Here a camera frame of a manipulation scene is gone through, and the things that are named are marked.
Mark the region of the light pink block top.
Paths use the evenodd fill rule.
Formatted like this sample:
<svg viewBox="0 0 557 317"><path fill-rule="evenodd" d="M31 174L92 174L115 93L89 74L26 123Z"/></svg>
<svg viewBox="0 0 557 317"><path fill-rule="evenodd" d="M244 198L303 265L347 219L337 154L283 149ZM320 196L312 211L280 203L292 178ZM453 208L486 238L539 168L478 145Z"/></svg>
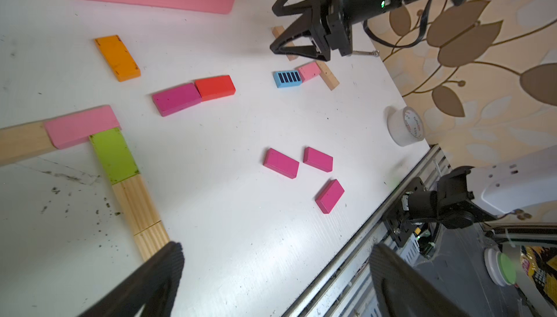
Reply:
<svg viewBox="0 0 557 317"><path fill-rule="evenodd" d="M302 82L310 81L311 79L320 76L321 69L316 61L312 63L307 63L303 66L297 68L297 72L300 75Z"/></svg>

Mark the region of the wooden block horizontal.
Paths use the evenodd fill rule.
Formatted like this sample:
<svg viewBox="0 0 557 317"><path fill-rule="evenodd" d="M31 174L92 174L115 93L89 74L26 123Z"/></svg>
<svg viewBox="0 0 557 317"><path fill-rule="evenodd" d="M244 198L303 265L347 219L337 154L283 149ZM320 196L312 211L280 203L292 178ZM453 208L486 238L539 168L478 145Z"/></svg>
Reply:
<svg viewBox="0 0 557 317"><path fill-rule="evenodd" d="M323 61L317 61L317 66L321 70L320 76L328 86L328 88L333 91L339 86L339 81L336 76L332 73L329 66Z"/></svg>

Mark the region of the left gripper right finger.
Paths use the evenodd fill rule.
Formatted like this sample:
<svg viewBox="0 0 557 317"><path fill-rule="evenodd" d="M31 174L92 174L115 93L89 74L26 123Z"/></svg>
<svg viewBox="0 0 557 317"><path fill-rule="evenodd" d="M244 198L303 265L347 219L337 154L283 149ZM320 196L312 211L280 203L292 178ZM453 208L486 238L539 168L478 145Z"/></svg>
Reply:
<svg viewBox="0 0 557 317"><path fill-rule="evenodd" d="M467 315L387 245L374 245L368 262L381 315Z"/></svg>

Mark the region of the blue striped block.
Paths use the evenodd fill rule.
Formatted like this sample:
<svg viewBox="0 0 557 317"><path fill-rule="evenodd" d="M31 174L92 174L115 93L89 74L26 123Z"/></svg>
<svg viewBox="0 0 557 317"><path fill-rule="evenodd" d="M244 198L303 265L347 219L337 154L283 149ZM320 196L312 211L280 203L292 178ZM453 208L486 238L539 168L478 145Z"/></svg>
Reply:
<svg viewBox="0 0 557 317"><path fill-rule="evenodd" d="M273 73L276 87L279 89L300 86L303 83L297 70L276 71Z"/></svg>

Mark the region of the magenta block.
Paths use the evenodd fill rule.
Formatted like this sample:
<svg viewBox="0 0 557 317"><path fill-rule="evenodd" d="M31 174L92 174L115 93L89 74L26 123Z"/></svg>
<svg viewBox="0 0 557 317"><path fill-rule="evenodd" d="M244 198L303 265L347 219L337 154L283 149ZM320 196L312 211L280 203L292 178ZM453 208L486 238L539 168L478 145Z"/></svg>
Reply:
<svg viewBox="0 0 557 317"><path fill-rule="evenodd" d="M332 156L322 153L312 147L306 147L304 149L303 163L326 173L332 172L334 167L334 159Z"/></svg>
<svg viewBox="0 0 557 317"><path fill-rule="evenodd" d="M316 196L316 204L323 214L330 214L344 195L345 189L337 179L328 181Z"/></svg>
<svg viewBox="0 0 557 317"><path fill-rule="evenodd" d="M202 102L194 83L183 84L152 95L152 100L162 117L169 116Z"/></svg>
<svg viewBox="0 0 557 317"><path fill-rule="evenodd" d="M263 165L282 176L295 179L299 170L300 163L273 148L269 148L265 154Z"/></svg>

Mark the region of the light pink block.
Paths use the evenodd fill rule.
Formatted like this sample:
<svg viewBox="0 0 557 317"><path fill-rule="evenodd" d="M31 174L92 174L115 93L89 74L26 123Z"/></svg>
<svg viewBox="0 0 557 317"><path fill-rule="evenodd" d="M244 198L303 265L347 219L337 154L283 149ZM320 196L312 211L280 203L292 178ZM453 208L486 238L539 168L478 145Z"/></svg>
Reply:
<svg viewBox="0 0 557 317"><path fill-rule="evenodd" d="M120 128L120 123L113 109L105 105L52 119L44 128L52 144L63 150L87 142L91 135Z"/></svg>
<svg viewBox="0 0 557 317"><path fill-rule="evenodd" d="M300 75L302 82L310 81L311 79L320 76L321 69L316 61L312 63L307 63L303 66L297 68L297 72Z"/></svg>

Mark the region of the magenta block bottom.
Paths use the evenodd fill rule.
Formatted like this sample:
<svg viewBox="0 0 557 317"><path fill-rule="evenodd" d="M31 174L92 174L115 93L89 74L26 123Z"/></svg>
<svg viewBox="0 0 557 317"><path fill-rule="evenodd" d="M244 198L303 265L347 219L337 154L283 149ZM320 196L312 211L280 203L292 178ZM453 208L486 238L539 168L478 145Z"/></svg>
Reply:
<svg viewBox="0 0 557 317"><path fill-rule="evenodd" d="M328 181L316 196L316 204L323 214L330 214L344 195L345 189L337 179Z"/></svg>

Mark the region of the red block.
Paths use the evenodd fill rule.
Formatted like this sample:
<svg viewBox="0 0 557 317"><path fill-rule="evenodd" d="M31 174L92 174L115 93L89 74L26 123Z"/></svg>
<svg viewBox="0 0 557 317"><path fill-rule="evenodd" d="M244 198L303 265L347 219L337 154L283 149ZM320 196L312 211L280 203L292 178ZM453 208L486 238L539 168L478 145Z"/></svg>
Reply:
<svg viewBox="0 0 557 317"><path fill-rule="evenodd" d="M232 78L228 75L197 79L194 85L200 93L203 102L232 96L236 93Z"/></svg>

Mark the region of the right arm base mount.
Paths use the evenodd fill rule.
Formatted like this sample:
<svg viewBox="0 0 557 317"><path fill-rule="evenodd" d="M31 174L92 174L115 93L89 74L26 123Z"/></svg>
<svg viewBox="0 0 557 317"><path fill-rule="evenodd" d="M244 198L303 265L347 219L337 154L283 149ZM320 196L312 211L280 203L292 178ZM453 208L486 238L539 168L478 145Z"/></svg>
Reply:
<svg viewBox="0 0 557 317"><path fill-rule="evenodd" d="M398 247L403 247L415 231L415 224L435 217L435 192L428 191L419 177L413 178L387 208L382 220Z"/></svg>

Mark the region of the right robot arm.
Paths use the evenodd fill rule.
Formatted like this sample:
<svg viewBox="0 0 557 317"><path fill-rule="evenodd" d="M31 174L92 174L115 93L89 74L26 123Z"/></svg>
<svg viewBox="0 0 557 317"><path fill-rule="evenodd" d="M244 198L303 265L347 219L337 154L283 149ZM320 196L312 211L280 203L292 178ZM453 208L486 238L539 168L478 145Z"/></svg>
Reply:
<svg viewBox="0 0 557 317"><path fill-rule="evenodd" d="M277 0L294 22L271 44L314 59L373 41L406 106L387 111L401 146L438 144L455 168L400 207L457 229L556 210L556 0Z"/></svg>

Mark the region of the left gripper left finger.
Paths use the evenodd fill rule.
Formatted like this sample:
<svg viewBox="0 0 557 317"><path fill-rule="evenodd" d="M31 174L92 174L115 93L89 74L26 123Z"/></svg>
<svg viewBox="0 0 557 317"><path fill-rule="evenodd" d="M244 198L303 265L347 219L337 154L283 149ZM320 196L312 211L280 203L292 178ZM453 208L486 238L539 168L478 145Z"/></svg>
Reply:
<svg viewBox="0 0 557 317"><path fill-rule="evenodd" d="M82 316L169 316L184 269L180 243L169 242Z"/></svg>

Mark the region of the lime green block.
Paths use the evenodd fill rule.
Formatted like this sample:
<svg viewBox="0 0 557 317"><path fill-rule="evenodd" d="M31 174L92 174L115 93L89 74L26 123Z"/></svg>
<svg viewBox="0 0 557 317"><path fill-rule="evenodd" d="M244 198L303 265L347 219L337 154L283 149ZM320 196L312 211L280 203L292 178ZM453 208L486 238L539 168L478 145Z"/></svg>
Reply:
<svg viewBox="0 0 557 317"><path fill-rule="evenodd" d="M112 128L89 137L111 185L139 174L139 168L119 128Z"/></svg>

